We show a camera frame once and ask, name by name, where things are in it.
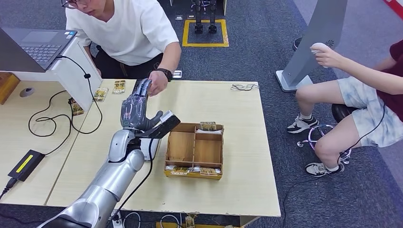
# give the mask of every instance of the man's hand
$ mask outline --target man's hand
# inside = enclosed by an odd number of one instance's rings
[[[324,67],[341,68],[345,58],[332,50],[330,47],[322,44],[314,44],[311,50],[315,53],[316,61],[319,65]]]
[[[161,71],[153,71],[148,77],[152,81],[151,87],[148,90],[148,95],[155,96],[163,91],[168,85],[168,78]]]

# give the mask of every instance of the black sneaker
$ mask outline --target black sneaker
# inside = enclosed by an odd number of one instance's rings
[[[310,163],[305,166],[305,171],[313,177],[322,177],[328,174],[338,173],[344,171],[344,165],[339,164],[339,169],[336,171],[329,171],[323,163]]]
[[[299,115],[295,118],[295,122],[287,127],[288,133],[300,133],[306,129],[315,127],[319,124],[319,121],[315,117],[311,117],[309,120],[302,119]]]

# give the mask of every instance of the wristwatch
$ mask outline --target wristwatch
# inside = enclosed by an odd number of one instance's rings
[[[158,69],[156,69],[156,71],[163,72],[165,74],[166,78],[168,79],[168,82],[170,82],[172,80],[172,73],[169,70],[164,69],[164,68],[158,68]]]

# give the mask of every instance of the robotic arm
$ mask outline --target robotic arm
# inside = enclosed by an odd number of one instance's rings
[[[38,228],[106,227],[117,202],[144,164],[140,139],[161,139],[180,123],[170,111],[164,116],[158,111],[152,119],[145,116],[150,83],[143,79],[136,91],[123,101],[120,116],[123,129],[114,134],[108,158],[84,193]]]

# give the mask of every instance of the maroon shirt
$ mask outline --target maroon shirt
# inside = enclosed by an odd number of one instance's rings
[[[393,44],[390,47],[390,53],[392,58],[396,61],[396,64],[390,69],[383,70],[382,72],[403,77],[403,40]],[[376,92],[385,102],[386,106],[394,111],[403,122],[403,95],[391,95],[379,90]]]

